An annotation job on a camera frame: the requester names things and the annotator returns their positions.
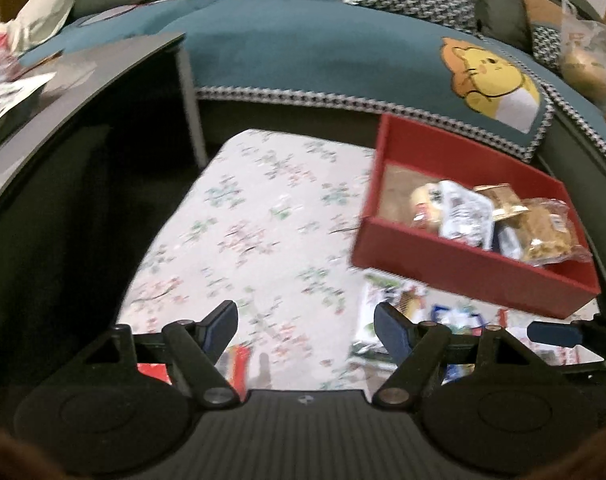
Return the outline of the red yellow snack packet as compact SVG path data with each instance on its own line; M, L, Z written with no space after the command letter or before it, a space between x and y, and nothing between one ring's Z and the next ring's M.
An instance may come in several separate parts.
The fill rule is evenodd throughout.
M245 400L248 392L248 374L252 350L246 344L234 344L229 347L216 363L216 368L233 387L241 401ZM165 364L138 363L140 373L161 380L168 385L172 384L169 371Z

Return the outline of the blue coconut snack bag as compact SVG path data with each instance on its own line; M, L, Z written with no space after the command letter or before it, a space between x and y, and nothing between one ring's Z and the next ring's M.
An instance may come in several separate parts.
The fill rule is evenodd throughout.
M430 320L447 326L454 335L480 336L485 326L481 313L471 306L445 307L433 304ZM473 371L473 364L448 364L443 384L466 377Z

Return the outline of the clear bag fried snacks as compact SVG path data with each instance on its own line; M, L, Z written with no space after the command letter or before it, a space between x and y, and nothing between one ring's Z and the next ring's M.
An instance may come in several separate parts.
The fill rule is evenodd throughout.
M588 262L591 252L578 239L570 208L556 198L526 198L526 211L512 222L522 262L548 266L565 261Z

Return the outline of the dark blue foil packet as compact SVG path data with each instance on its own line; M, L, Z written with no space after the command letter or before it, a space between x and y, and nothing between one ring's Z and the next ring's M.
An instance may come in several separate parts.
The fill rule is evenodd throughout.
M516 229L504 222L497 222L494 226L492 250L503 257L520 261L523 248Z

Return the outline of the Kapron wafer packet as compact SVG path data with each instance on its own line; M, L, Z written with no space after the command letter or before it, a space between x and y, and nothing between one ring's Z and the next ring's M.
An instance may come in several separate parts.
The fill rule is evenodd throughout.
M388 368L402 363L410 352L409 324L425 319L427 292L425 285L406 278L366 274L351 357Z

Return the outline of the yellow cake packet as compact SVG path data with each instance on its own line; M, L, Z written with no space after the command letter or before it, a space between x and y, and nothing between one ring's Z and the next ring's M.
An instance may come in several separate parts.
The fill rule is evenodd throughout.
M443 220L443 194L438 183L425 183L409 199L410 226L437 234Z

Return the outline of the silver foil packet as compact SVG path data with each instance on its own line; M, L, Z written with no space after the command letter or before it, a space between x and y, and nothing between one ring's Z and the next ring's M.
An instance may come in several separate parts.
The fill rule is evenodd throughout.
M454 181L442 180L439 185L443 194L440 237L483 250L492 248L492 202Z

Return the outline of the gold snack packet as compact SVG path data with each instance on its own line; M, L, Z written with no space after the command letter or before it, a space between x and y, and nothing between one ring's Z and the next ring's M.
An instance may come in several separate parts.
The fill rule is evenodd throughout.
M492 202L495 222L516 218L528 211L527 206L508 183L479 185L473 191L487 197Z

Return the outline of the floral tablecloth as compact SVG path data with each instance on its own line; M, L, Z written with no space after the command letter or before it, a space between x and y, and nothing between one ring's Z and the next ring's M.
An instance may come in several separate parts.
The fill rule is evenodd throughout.
M120 321L153 334L231 300L238 328L226 350L251 348L248 391L375 392L394 366L350 355L365 275L405 278L351 261L376 147L260 130L233 136L148 249ZM433 304L471 306L484 328L525 340L528 324L552 319L406 280L427 288L423 321Z

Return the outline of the clear bag with contents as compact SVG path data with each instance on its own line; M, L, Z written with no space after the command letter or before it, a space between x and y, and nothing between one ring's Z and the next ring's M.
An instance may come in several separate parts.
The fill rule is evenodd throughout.
M606 112L606 24L583 20L562 0L560 72L565 82Z

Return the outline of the green sofa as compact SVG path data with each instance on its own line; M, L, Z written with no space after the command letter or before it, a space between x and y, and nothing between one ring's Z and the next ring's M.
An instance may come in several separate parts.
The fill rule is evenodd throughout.
M139 6L160 0L76 0L66 25L77 18L118 6ZM594 9L585 0L576 4L583 18ZM361 0L350 0L361 6ZM561 179L576 203L588 238L595 248L606 294L606 121L600 112L562 80L558 71L557 20L538 21L540 10L558 12L562 0L475 0L476 31L481 38L524 67L547 92L553 118L531 158ZM305 133L317 138L373 142L373 129L382 113L351 112L293 105L201 99L205 142L217 148L245 128Z

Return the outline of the dark side table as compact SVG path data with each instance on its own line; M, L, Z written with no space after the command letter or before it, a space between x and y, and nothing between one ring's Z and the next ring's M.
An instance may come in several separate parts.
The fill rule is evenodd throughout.
M80 226L147 245L207 165L185 37L62 55L0 141L0 233L24 244Z

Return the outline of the teal lion sofa cover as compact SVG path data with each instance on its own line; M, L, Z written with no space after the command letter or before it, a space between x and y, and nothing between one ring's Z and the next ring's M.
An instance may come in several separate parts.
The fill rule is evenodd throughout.
M481 38L350 0L160 0L77 18L26 52L179 32L201 99L405 116L522 160L550 127L547 92Z

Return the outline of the papers on side table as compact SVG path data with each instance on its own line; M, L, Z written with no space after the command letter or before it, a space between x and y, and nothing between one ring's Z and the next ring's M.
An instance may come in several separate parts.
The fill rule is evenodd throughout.
M0 34L0 123L23 101L35 96L55 77L55 73L26 76L18 58L10 52L7 36Z

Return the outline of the cream cloth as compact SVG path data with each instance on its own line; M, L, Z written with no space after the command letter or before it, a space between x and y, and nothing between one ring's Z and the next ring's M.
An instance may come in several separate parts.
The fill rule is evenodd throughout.
M0 23L0 36L8 50L22 55L44 44L64 27L76 0L29 0L8 22Z

